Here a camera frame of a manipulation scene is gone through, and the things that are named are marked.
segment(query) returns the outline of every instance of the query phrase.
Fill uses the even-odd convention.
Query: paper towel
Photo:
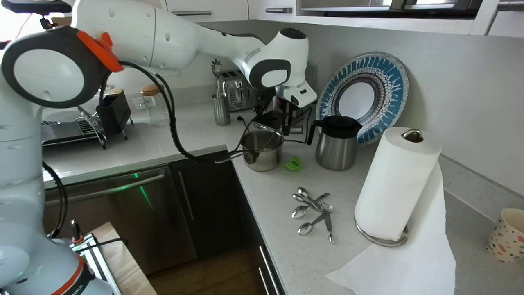
[[[431,135],[413,143],[409,128],[388,128],[355,205],[355,222],[370,236],[398,241],[442,151]]]
[[[437,164],[409,220],[401,248],[368,246],[332,282],[357,295],[454,295],[455,258],[445,236],[442,172]]]

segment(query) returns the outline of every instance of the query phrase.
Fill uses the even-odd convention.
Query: paper towel roll
[[[359,195],[355,222],[373,238],[401,238],[442,151],[431,135],[406,140],[403,133],[409,130],[395,127],[383,133]]]

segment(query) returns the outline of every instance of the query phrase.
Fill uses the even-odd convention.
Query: dishwasher
[[[111,222],[146,276],[196,259],[169,167],[74,184],[65,190],[69,208],[61,238],[74,236],[70,220],[84,235]],[[47,233],[57,225],[59,210],[57,189],[51,189],[44,212]]]

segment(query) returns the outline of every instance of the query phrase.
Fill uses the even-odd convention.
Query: paper towel holder
[[[357,231],[373,245],[378,245],[383,248],[400,248],[400,246],[406,245],[406,241],[408,241],[408,226],[404,228],[403,235],[396,241],[393,241],[393,240],[382,240],[382,238],[372,236],[359,226],[355,218],[354,218],[354,222],[355,222]]]
[[[424,136],[419,130],[416,128],[409,128],[406,131],[401,133],[403,140],[411,141],[411,143],[422,143]]]

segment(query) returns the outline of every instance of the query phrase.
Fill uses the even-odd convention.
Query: mug
[[[362,125],[349,117],[332,115],[313,123],[308,145],[313,143],[314,127],[321,128],[314,159],[329,171],[346,171],[355,163],[357,133]]]
[[[504,208],[490,236],[488,251],[501,263],[524,258],[524,210]]]

